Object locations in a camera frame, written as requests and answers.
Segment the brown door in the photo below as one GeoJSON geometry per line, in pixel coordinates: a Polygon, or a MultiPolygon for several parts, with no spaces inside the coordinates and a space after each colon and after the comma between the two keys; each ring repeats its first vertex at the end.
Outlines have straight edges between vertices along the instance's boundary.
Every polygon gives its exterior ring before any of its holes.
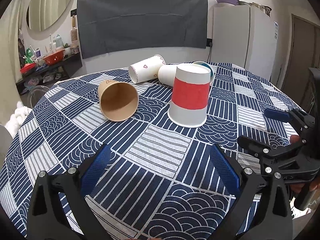
{"type": "Polygon", "coordinates": [[[309,68],[319,68],[319,25],[292,15],[290,55],[281,90],[306,111],[312,105],[309,68]]]}

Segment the white refrigerator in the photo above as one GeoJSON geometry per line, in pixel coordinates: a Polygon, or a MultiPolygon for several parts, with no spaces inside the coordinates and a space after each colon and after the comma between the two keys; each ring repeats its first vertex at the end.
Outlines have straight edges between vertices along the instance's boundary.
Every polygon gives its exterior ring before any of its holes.
{"type": "Polygon", "coordinates": [[[254,6],[215,7],[211,60],[232,63],[270,80],[279,27],[254,6]]]}

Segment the oval wall mirror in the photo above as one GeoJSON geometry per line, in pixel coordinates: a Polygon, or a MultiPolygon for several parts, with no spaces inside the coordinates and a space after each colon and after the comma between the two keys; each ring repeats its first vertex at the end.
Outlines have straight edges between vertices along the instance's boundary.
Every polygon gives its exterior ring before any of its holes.
{"type": "Polygon", "coordinates": [[[27,9],[29,29],[42,32],[52,26],[64,13],[71,0],[31,0],[27,9]]]}

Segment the beige curtain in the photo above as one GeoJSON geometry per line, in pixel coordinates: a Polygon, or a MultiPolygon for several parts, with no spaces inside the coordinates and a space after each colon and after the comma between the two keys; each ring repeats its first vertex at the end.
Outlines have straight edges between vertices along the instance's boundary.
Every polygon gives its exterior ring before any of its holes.
{"type": "Polygon", "coordinates": [[[1,124],[6,124],[20,101],[16,80],[21,77],[18,57],[18,11],[12,2],[1,17],[1,124]]]}

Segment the transparent acrylic chair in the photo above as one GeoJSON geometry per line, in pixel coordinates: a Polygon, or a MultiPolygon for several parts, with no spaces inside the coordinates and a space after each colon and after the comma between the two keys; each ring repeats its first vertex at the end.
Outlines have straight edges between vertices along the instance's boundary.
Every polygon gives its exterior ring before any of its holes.
{"type": "Polygon", "coordinates": [[[34,108],[38,101],[46,94],[50,88],[43,85],[38,85],[33,87],[29,93],[27,98],[28,107],[34,108]]]}

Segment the white cup with pink hearts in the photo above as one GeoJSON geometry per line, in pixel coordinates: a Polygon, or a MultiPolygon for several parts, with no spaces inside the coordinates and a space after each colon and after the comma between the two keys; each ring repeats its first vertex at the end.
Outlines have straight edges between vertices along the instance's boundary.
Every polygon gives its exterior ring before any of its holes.
{"type": "Polygon", "coordinates": [[[158,78],[158,71],[165,65],[165,60],[161,55],[154,55],[129,66],[129,76],[134,84],[158,78]]]}

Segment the red banded white paper cup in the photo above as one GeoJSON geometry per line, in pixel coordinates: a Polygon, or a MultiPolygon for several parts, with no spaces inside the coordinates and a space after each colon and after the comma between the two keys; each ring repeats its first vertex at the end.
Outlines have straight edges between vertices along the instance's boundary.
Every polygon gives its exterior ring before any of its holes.
{"type": "Polygon", "coordinates": [[[177,66],[168,109],[169,119],[178,126],[197,128],[206,122],[210,72],[198,64],[177,66]]]}

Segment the purple basin on fridge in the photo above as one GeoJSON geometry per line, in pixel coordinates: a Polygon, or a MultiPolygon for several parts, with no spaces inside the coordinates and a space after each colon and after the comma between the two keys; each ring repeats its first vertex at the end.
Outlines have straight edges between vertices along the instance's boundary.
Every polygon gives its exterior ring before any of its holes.
{"type": "Polygon", "coordinates": [[[236,6],[239,3],[239,0],[216,0],[218,7],[225,6],[236,6]]]}

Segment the white chair back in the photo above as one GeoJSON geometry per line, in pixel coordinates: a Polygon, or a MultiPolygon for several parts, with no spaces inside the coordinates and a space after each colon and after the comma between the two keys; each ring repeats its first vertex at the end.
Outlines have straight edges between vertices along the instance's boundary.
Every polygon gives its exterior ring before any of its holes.
{"type": "Polygon", "coordinates": [[[3,162],[9,150],[12,142],[12,136],[8,130],[0,124],[0,168],[3,166],[3,162]]]}

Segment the dark grey covered television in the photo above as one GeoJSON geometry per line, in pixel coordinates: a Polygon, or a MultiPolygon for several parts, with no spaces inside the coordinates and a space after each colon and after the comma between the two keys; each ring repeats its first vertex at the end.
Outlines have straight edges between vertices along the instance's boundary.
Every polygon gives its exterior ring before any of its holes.
{"type": "Polygon", "coordinates": [[[208,0],[77,0],[84,59],[115,51],[207,45],[208,0]]]}

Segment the white cup with yellow rim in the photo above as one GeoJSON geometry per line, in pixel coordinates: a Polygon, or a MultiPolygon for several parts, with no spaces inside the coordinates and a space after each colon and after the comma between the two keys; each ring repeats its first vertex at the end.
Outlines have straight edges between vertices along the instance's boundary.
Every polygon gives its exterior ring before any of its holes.
{"type": "Polygon", "coordinates": [[[158,71],[159,82],[172,87],[174,85],[176,75],[176,64],[164,64],[158,71]]]}

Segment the red colander bowl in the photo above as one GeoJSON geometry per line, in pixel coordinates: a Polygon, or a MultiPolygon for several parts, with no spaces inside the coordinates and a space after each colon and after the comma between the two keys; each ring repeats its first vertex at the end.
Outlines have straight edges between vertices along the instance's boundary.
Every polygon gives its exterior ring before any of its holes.
{"type": "Polygon", "coordinates": [[[48,55],[46,57],[43,58],[43,60],[45,61],[45,63],[48,65],[48,66],[52,66],[60,61],[63,60],[64,58],[64,49],[61,49],[55,53],[52,53],[51,55],[48,55]]]}

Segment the blue white patterned tablecloth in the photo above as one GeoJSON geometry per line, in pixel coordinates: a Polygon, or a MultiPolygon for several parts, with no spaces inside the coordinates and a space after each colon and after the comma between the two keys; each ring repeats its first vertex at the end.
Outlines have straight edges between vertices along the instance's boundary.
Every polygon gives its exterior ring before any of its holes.
{"type": "Polygon", "coordinates": [[[27,233],[39,172],[63,173],[106,143],[110,162],[86,200],[113,238],[207,239],[235,201],[210,161],[212,144],[259,172],[258,159],[237,145],[237,137],[287,145],[294,129],[266,118],[264,110],[297,107],[266,79],[238,66],[215,63],[213,71],[207,120],[199,128],[168,118],[172,89],[157,80],[136,85],[139,106],[131,118],[107,120],[98,86],[130,82],[126,69],[53,85],[16,133],[1,170],[1,205],[18,231],[27,233]]]}

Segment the black wall shelf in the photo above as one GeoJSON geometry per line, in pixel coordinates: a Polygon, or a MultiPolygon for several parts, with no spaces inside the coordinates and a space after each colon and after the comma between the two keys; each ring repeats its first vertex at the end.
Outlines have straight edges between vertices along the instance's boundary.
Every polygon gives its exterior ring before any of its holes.
{"type": "Polygon", "coordinates": [[[17,91],[19,95],[27,94],[33,86],[29,84],[29,81],[34,78],[39,80],[37,85],[52,85],[56,81],[71,78],[81,67],[81,54],[72,54],[52,66],[45,65],[39,70],[32,70],[30,74],[23,76],[16,82],[17,91]],[[54,78],[44,83],[43,78],[46,75],[54,75],[54,78]]]}

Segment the white fluffy blanket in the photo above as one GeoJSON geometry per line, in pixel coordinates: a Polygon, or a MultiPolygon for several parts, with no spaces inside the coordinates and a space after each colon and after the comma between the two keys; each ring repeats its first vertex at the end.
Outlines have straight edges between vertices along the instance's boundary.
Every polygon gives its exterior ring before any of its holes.
{"type": "Polygon", "coordinates": [[[14,113],[10,116],[9,121],[5,124],[5,128],[10,133],[11,137],[14,138],[27,116],[31,113],[32,109],[25,106],[21,101],[17,102],[17,108],[14,113]]]}

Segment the red plate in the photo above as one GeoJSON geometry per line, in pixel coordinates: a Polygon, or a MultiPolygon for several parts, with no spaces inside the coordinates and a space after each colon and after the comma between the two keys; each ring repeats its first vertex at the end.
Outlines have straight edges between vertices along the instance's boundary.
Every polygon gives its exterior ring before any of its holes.
{"type": "Polygon", "coordinates": [[[25,74],[25,73],[27,73],[28,71],[32,70],[32,69],[35,68],[35,67],[36,67],[36,63],[35,63],[35,62],[33,62],[33,63],[26,63],[26,64],[24,65],[24,67],[20,69],[20,72],[21,72],[21,74],[25,74]]]}

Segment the brown kraft paper cup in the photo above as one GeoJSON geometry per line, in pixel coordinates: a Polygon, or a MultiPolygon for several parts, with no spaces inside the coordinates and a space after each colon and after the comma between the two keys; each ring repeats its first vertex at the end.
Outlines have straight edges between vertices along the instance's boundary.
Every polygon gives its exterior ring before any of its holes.
{"type": "Polygon", "coordinates": [[[139,95],[127,82],[104,80],[98,87],[99,105],[103,115],[111,121],[125,121],[134,115],[139,95]]]}

